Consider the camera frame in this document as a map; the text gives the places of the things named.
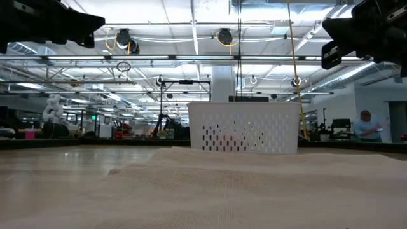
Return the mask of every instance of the white plastic basket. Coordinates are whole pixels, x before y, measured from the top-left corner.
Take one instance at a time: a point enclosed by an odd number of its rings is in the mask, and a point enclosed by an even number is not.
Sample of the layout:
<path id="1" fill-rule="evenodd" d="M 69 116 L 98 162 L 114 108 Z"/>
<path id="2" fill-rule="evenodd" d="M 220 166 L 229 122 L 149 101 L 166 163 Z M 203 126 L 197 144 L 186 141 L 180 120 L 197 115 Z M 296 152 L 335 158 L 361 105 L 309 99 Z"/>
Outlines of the white plastic basket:
<path id="1" fill-rule="evenodd" d="M 191 102 L 191 147 L 209 151 L 297 153 L 300 104 Z"/>

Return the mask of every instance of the yellow cable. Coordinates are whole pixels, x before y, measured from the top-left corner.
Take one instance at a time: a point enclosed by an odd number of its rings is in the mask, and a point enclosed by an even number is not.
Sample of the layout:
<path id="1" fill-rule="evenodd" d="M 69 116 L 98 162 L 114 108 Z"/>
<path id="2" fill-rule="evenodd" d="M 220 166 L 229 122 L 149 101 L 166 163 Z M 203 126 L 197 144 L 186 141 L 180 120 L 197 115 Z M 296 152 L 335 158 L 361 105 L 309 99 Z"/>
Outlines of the yellow cable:
<path id="1" fill-rule="evenodd" d="M 295 82 L 296 82 L 298 100 L 300 102 L 300 107 L 301 107 L 301 120 L 303 122 L 304 138 L 307 139 L 307 126 L 306 126 L 305 120 L 304 120 L 303 101 L 302 101 L 301 94 L 300 94 L 300 84 L 299 84 L 300 80 L 298 79 L 298 75 L 297 75 L 297 62 L 296 62 L 296 59 L 295 59 L 293 27 L 292 27 L 292 24 L 291 24 L 290 0 L 287 0 L 287 7 L 288 7 L 288 19 L 289 19 L 290 33 L 291 33 L 291 48 L 293 50 Z"/>
<path id="2" fill-rule="evenodd" d="M 106 33 L 106 38 L 108 38 L 108 37 L 109 37 L 109 31 Z M 113 48 L 111 48 L 111 47 L 109 46 L 109 44 L 107 43 L 107 39 L 105 40 L 106 47 L 107 47 L 108 49 L 110 49 L 110 50 L 114 50 L 114 49 L 116 48 L 116 41 L 117 41 L 117 33 L 114 35 L 114 45 L 113 45 Z"/>

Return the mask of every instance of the pink box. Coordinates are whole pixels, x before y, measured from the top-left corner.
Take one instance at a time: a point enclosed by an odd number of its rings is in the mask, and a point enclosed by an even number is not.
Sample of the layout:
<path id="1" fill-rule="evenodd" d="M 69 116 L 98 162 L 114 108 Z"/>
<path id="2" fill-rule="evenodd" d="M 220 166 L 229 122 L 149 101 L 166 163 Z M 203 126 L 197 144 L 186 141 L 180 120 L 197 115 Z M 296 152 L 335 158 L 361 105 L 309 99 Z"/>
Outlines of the pink box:
<path id="1" fill-rule="evenodd" d="M 35 139 L 36 138 L 36 132 L 35 130 L 27 130 L 25 133 L 25 139 Z"/>

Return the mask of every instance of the beige cloth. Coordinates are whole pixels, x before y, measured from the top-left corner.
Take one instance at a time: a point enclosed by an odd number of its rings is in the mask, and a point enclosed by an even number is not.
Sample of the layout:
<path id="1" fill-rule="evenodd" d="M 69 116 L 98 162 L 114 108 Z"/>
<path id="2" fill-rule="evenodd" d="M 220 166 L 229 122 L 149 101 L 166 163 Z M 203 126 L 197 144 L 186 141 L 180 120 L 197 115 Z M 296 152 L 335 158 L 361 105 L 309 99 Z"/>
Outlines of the beige cloth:
<path id="1" fill-rule="evenodd" d="M 159 149 L 0 228 L 407 228 L 407 162 L 382 155 Z"/>

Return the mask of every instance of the man in blue shirt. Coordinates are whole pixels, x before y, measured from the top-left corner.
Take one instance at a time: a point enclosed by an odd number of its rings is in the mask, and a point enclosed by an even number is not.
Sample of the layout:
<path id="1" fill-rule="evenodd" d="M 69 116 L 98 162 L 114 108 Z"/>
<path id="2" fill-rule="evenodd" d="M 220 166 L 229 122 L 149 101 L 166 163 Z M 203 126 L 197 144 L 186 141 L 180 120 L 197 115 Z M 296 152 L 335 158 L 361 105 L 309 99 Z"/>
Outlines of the man in blue shirt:
<path id="1" fill-rule="evenodd" d="M 382 142 L 381 128 L 382 126 L 376 119 L 371 119 L 369 111 L 362 111 L 361 118 L 354 123 L 355 135 L 362 142 Z"/>

